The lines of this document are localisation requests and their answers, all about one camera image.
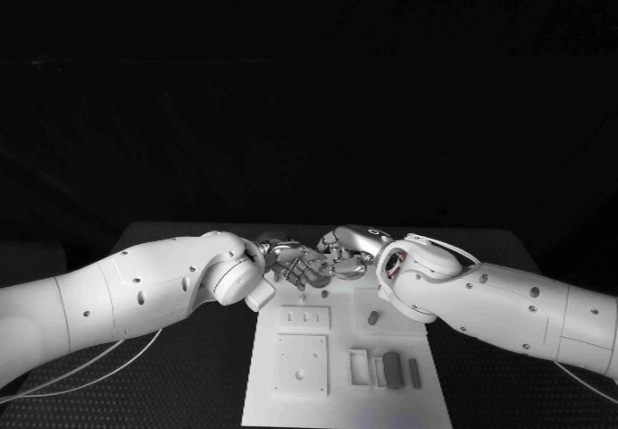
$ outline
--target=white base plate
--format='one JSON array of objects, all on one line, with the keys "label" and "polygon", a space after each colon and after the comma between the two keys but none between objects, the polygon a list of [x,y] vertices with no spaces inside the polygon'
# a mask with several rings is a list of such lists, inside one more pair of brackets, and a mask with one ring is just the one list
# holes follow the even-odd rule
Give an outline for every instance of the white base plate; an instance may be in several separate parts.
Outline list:
[{"label": "white base plate", "polygon": [[[444,402],[435,371],[425,325],[408,319],[390,304],[378,297],[375,269],[359,280],[331,280],[321,291],[310,286],[298,292],[281,280],[267,280],[277,289],[272,301],[261,310],[255,332],[254,354],[248,375],[244,426],[282,426],[314,428],[431,428],[451,429],[451,419]],[[356,289],[373,289],[375,294]],[[329,307],[330,331],[290,331],[280,326],[281,306]],[[378,308],[380,318],[367,328],[367,310]],[[327,396],[298,397],[272,394],[277,374],[274,345],[278,335],[317,335],[327,338]],[[365,349],[370,360],[370,389],[354,389],[349,382],[349,350]],[[376,385],[373,358],[396,351],[402,358],[406,386],[401,390],[380,389]],[[418,361],[422,388],[412,388],[408,360]]]}]

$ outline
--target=dark table surface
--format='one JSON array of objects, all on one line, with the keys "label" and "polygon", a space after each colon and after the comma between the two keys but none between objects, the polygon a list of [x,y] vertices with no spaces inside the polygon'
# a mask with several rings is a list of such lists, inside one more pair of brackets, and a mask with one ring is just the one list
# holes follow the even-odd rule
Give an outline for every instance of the dark table surface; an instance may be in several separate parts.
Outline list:
[{"label": "dark table surface", "polygon": [[[334,226],[133,223],[112,253],[143,242],[199,236],[212,230],[231,231],[248,239],[280,230],[314,247]],[[483,262],[539,272],[520,240],[506,230],[376,226],[395,237],[414,232],[442,240]],[[66,395],[13,401],[0,427],[239,427],[257,320],[242,302],[231,307],[205,304],[187,320],[164,329],[148,351],[112,377]],[[428,335],[454,428],[618,427],[618,405],[591,392],[552,362],[484,344],[441,320],[428,324]],[[105,375],[140,352],[151,336],[128,340],[91,367],[39,393],[78,387]],[[22,389],[82,365],[110,345],[81,350],[36,368]],[[585,370],[573,371],[618,398],[612,380]]]}]

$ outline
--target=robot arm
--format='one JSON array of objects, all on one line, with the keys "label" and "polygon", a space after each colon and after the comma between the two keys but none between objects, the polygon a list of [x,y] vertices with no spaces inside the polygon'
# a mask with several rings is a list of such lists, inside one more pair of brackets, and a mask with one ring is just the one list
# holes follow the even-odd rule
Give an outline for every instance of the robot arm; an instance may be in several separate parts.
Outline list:
[{"label": "robot arm", "polygon": [[321,257],[291,240],[255,243],[212,231],[137,245],[72,273],[0,289],[0,387],[68,353],[159,331],[205,302],[244,299],[259,311],[274,296],[268,270],[298,287],[318,279],[313,269],[301,272],[308,253]]},{"label": "robot arm", "polygon": [[[499,265],[464,267],[450,251],[415,234],[395,241],[354,225],[333,233],[339,251],[357,254],[356,264],[376,265],[380,297],[408,317],[422,323],[439,317],[488,344],[618,379],[617,297]],[[318,247],[331,245],[333,236],[326,236]],[[343,262],[336,258],[330,267],[340,278]]]}]

